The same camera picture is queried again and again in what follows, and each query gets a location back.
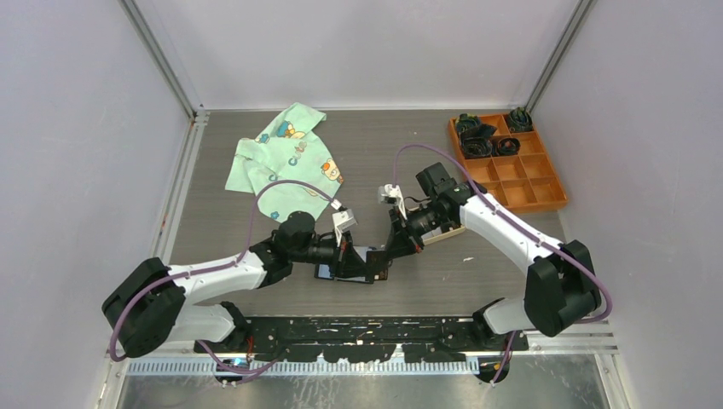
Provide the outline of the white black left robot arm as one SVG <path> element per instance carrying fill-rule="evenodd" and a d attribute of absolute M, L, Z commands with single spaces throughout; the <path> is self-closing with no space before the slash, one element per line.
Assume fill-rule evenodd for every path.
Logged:
<path fill-rule="evenodd" d="M 322 279 L 373 283 L 378 275 L 372 249 L 354 245 L 350 210 L 334 213 L 333 221 L 331 232 L 317 233 L 314 217 L 295 211 L 267 239 L 236 256 L 195 265 L 166 265 L 157 257 L 142 261 L 101 305 L 112 327 L 112 359 L 142 357 L 175 341 L 241 350 L 249 338 L 241 311 L 231 302 L 205 301 L 277 284 L 299 263 L 314 265 Z"/>

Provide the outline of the black leather card holder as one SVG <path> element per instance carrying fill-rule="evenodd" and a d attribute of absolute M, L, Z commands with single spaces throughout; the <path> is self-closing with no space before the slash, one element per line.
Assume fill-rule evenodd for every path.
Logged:
<path fill-rule="evenodd" d="M 315 266 L 316 279 L 373 284 L 387 280 L 392 264 L 386 251 L 375 247 L 354 246 L 326 264 Z"/>

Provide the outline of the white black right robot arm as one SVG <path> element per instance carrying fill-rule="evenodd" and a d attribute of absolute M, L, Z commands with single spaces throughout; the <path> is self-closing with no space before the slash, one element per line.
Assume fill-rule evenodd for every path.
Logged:
<path fill-rule="evenodd" d="M 525 278 L 523 294 L 503 297 L 473 313 L 473 337 L 482 349 L 496 349 L 513 331 L 537 330 L 555 337 L 584 320 L 603 304 L 588 248 L 578 240 L 564 243 L 509 212 L 486 188 L 456 181 L 440 163 L 416 176 L 427 201 L 405 206 L 401 189 L 379 188 L 379 201 L 391 205 L 390 259 L 421 252 L 423 236 L 445 224 L 458 224 L 495 246 Z"/>

